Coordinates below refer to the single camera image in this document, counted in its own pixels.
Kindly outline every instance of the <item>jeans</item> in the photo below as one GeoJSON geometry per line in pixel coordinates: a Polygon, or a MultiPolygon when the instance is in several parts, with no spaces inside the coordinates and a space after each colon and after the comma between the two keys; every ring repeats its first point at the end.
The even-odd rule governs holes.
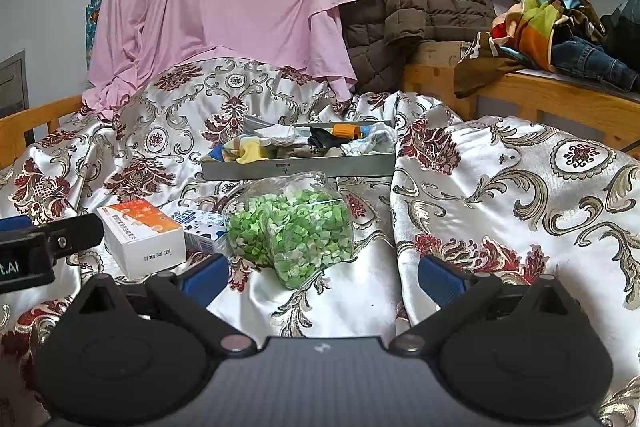
{"type": "Polygon", "coordinates": [[[602,47],[580,37],[571,37],[551,47],[551,63],[559,73],[630,91],[640,76],[615,58],[609,57],[602,47]]]}

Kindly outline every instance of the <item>blue gripper pad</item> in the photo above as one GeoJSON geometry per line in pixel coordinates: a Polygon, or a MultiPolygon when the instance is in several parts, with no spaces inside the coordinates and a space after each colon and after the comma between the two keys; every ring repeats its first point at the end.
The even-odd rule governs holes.
{"type": "Polygon", "coordinates": [[[442,267],[431,256],[423,257],[418,264],[418,284],[431,299],[441,308],[449,304],[455,297],[462,295],[465,281],[453,271],[442,267]]]}
{"type": "Polygon", "coordinates": [[[214,261],[204,260],[202,264],[202,268],[182,280],[180,289],[206,308],[225,289],[229,280],[229,263],[224,255],[220,255],[214,261]]]}
{"type": "Polygon", "coordinates": [[[0,232],[11,230],[28,229],[33,226],[33,221],[29,216],[14,216],[0,219],[0,232]]]}

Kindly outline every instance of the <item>silver bolt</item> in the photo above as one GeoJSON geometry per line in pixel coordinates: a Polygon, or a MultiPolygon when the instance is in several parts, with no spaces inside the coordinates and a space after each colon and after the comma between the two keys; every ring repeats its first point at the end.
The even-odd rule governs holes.
{"type": "Polygon", "coordinates": [[[412,335],[409,333],[396,337],[394,344],[396,349],[399,349],[400,351],[416,353],[417,351],[421,351],[424,347],[424,339],[418,335],[412,335]]]}
{"type": "Polygon", "coordinates": [[[240,353],[249,349],[253,341],[246,335],[227,335],[220,341],[220,346],[232,353],[240,353]]]}

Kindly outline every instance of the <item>brown quilted jacket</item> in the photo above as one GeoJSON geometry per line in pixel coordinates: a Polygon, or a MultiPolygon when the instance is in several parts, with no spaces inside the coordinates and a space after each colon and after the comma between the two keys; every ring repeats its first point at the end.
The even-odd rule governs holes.
{"type": "Polygon", "coordinates": [[[407,57],[422,41],[473,41],[495,17],[488,0],[358,0],[340,6],[356,92],[401,87],[407,57]]]}

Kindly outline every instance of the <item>black bag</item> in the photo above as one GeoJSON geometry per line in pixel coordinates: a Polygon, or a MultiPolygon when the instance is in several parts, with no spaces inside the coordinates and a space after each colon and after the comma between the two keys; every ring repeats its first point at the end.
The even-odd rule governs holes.
{"type": "Polygon", "coordinates": [[[628,0],[622,11],[618,7],[600,20],[606,29],[603,46],[607,55],[640,71],[640,0],[628,0]]]}

